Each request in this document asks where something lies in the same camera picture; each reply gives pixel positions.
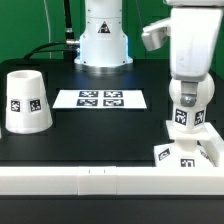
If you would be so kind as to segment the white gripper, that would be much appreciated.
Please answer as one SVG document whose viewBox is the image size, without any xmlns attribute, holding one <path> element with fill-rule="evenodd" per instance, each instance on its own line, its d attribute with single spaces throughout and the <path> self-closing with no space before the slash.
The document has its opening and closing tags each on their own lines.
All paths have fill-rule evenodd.
<svg viewBox="0 0 224 224">
<path fill-rule="evenodd" d="M 170 37 L 170 70 L 181 80 L 181 105 L 194 107 L 197 82 L 208 73 L 221 21 L 224 0 L 164 0 L 171 6 L 169 18 L 143 28 L 142 41 L 148 51 L 161 48 Z"/>
</svg>

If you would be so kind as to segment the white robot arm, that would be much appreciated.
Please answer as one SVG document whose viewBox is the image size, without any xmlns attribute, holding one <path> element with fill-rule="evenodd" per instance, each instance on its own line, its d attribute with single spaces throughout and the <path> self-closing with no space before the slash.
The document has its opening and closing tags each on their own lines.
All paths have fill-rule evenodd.
<svg viewBox="0 0 224 224">
<path fill-rule="evenodd" d="M 170 43 L 171 76 L 181 82 L 180 103 L 192 107 L 198 84 L 211 66 L 224 14 L 224 0 L 164 0 L 168 18 L 143 28 L 147 50 Z M 86 27 L 75 63 L 100 71 L 130 64 L 128 39 L 122 30 L 122 0 L 85 0 Z"/>
</svg>

